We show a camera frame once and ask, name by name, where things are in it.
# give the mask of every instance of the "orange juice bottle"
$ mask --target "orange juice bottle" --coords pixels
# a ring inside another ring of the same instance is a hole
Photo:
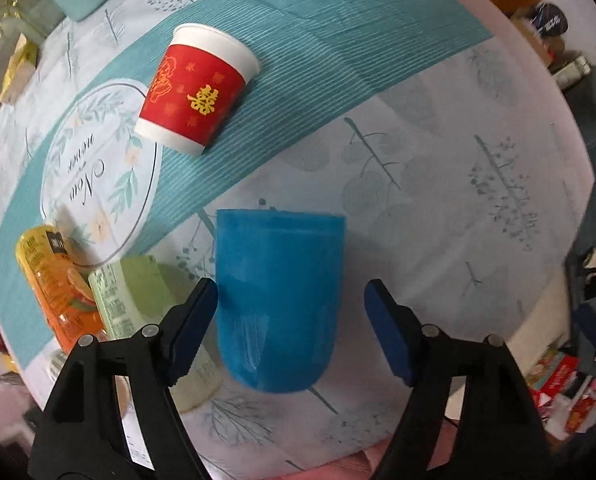
[[[26,231],[16,244],[16,259],[65,352],[69,353],[83,334],[104,338],[91,289],[56,229],[43,225]]]

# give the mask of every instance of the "cardboard box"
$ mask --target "cardboard box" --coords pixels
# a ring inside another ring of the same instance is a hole
[[[542,358],[529,370],[524,380],[532,393],[536,408],[541,411],[552,402],[578,368],[577,357],[548,348]]]

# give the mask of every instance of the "paper cup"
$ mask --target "paper cup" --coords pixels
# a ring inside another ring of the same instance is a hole
[[[199,23],[180,25],[153,78],[136,133],[198,156],[259,72],[256,56],[229,34]]]

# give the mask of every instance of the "table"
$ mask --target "table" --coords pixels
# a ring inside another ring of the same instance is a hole
[[[131,128],[186,21],[232,33],[264,67],[197,160]],[[219,208],[345,214],[322,379],[269,396],[226,376],[182,416],[216,478],[289,474],[387,436],[407,402],[364,316],[369,279],[452,336],[510,337],[566,254],[592,181],[562,95],[487,0],[110,0],[61,24],[19,103],[0,111],[0,325],[43,406],[56,343],[12,257],[25,228],[57,222],[85,269],[148,252],[193,278],[213,276]],[[118,186],[124,203],[109,202]],[[143,461],[135,417],[124,424]]]

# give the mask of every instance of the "pink cloth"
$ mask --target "pink cloth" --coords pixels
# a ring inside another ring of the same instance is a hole
[[[429,468],[443,465],[449,460],[454,440],[456,439],[456,427],[447,421],[443,421],[434,454],[431,457]],[[363,451],[346,456],[334,462],[329,462],[316,469],[310,469],[289,476],[279,476],[271,480],[368,480],[376,470],[391,437],[381,440]]]

